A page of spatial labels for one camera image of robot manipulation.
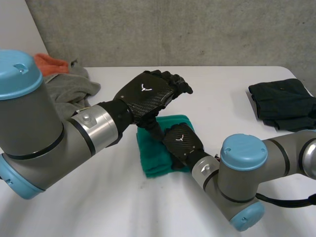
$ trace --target gray towel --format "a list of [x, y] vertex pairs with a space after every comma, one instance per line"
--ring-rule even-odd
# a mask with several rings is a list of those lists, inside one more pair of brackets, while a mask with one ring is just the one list
[[89, 107], [87, 97], [99, 92], [101, 86], [91, 82], [85, 68], [76, 61], [71, 63], [69, 74], [44, 77], [48, 93], [61, 119], [70, 118], [76, 110]]

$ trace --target light blue cap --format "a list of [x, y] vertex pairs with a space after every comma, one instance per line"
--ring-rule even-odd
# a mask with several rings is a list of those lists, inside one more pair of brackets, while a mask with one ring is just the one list
[[0, 100], [29, 94], [42, 81], [33, 57], [17, 50], [0, 50]]
[[260, 221], [264, 214], [265, 207], [258, 201], [239, 212], [229, 222], [236, 230], [245, 231]]
[[44, 190], [35, 187], [18, 172], [16, 172], [0, 155], [0, 177], [12, 188], [20, 197], [32, 199]]
[[221, 149], [221, 161], [229, 168], [239, 171], [257, 169], [266, 162], [267, 157], [266, 145], [251, 135], [229, 136]]

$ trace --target concrete wall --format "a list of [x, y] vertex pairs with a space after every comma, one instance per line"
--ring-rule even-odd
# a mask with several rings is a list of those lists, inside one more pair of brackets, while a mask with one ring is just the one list
[[24, 0], [0, 0], [0, 48], [47, 53]]
[[315, 0], [26, 0], [53, 57], [84, 66], [276, 65], [316, 94]]

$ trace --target black folded garment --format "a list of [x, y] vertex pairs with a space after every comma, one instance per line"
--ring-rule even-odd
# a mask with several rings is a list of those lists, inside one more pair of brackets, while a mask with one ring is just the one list
[[297, 79], [251, 85], [257, 116], [265, 125], [296, 132], [316, 128], [316, 98]]

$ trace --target carbon fiber hand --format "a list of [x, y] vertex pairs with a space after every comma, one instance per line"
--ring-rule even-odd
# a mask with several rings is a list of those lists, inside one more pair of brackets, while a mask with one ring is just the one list
[[192, 152], [204, 151], [202, 142], [186, 123], [173, 125], [165, 133], [162, 142], [183, 164], [186, 164], [186, 159]]
[[164, 133], [156, 121], [159, 111], [182, 93], [192, 94], [182, 77], [170, 72], [145, 71], [124, 86], [116, 95], [127, 104], [133, 115], [133, 124], [148, 130], [162, 140]]

